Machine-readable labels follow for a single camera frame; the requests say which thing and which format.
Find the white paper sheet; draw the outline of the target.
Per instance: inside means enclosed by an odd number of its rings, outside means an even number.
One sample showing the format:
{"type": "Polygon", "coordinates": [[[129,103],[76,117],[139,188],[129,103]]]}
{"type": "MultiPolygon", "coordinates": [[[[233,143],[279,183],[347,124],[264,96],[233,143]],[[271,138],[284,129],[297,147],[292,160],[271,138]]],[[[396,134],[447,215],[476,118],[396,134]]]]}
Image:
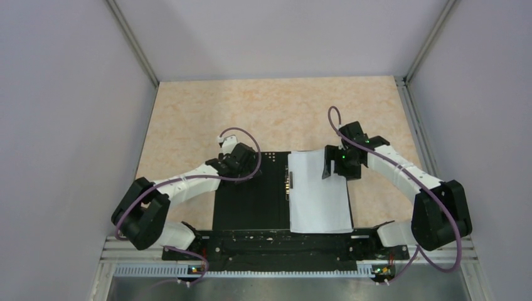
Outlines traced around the white paper sheet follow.
{"type": "Polygon", "coordinates": [[[353,230],[348,188],[311,184],[290,191],[290,231],[300,234],[342,234],[353,230]]]}

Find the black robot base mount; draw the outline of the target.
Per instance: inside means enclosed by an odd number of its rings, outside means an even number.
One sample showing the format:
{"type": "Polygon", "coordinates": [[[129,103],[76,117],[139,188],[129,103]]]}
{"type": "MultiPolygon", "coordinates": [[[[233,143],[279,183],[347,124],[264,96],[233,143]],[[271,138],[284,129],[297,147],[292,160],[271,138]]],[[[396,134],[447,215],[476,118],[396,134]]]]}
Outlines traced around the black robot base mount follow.
{"type": "Polygon", "coordinates": [[[358,262],[407,260],[405,245],[384,247],[374,228],[350,233],[300,234],[289,230],[199,230],[190,254],[168,248],[162,260],[207,259],[211,272],[343,272],[358,262]]]}

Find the grey black file folder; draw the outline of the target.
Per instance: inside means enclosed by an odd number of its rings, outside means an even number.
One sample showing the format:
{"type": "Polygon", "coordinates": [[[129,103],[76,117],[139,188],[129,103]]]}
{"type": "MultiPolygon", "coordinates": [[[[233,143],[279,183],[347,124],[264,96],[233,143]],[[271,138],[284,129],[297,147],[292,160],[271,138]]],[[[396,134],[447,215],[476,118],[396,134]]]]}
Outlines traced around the grey black file folder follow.
{"type": "Polygon", "coordinates": [[[215,193],[213,230],[289,230],[288,155],[263,153],[261,174],[215,193]]]}

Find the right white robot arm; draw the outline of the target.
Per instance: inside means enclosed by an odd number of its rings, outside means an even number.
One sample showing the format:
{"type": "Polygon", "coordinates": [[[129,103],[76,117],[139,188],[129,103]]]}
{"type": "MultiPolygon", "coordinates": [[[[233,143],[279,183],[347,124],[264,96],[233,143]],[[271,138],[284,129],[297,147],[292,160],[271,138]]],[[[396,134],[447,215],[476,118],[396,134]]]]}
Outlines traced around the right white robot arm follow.
{"type": "Polygon", "coordinates": [[[368,241],[375,258],[385,258],[398,245],[419,245],[432,251],[472,233],[463,185],[443,181],[405,159],[381,136],[368,137],[359,122],[334,130],[341,145],[325,148],[323,178],[338,174],[347,180],[361,178],[363,166],[389,180],[413,205],[409,221],[377,226],[368,241]]]}

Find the white paper stack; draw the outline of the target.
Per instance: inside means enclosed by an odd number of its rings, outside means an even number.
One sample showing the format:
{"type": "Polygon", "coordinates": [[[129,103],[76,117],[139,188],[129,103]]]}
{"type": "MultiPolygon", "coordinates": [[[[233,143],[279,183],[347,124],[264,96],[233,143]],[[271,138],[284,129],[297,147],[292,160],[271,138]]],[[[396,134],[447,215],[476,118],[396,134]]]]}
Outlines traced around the white paper stack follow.
{"type": "Polygon", "coordinates": [[[343,182],[347,185],[346,179],[337,174],[322,179],[323,168],[324,150],[291,152],[288,155],[289,196],[292,189],[311,184],[340,184],[343,182]]]}

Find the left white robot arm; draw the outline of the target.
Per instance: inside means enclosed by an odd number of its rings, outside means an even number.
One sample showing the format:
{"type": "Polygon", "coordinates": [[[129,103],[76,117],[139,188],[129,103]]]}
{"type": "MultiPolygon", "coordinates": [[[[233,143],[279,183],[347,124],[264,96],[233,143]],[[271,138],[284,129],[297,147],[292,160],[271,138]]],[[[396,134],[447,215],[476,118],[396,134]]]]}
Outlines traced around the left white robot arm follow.
{"type": "Polygon", "coordinates": [[[192,227],[167,220],[171,207],[216,191],[224,183],[252,179],[259,175],[261,163],[259,150],[237,142],[184,174],[160,181],[136,179],[111,215],[116,238],[129,241],[137,250],[169,246],[186,259],[196,258],[201,242],[192,227]]]}

